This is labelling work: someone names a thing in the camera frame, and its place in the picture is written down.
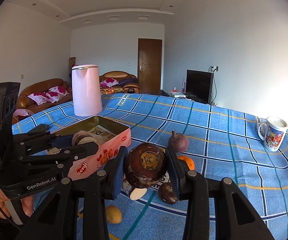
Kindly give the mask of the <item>person's left hand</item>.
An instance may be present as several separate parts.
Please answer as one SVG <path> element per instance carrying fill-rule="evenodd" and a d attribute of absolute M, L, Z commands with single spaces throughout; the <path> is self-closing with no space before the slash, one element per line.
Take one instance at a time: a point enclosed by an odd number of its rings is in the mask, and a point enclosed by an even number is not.
<path fill-rule="evenodd" d="M 0 190 L 0 209 L 5 213 L 7 217 L 10 217 L 9 210 L 7 209 L 5 202 L 9 201 L 9 198 Z M 21 200 L 23 211 L 27 216 L 31 216 L 34 208 L 34 196 L 28 196 Z M 0 211 L 0 218 L 5 219 L 6 217 Z"/>

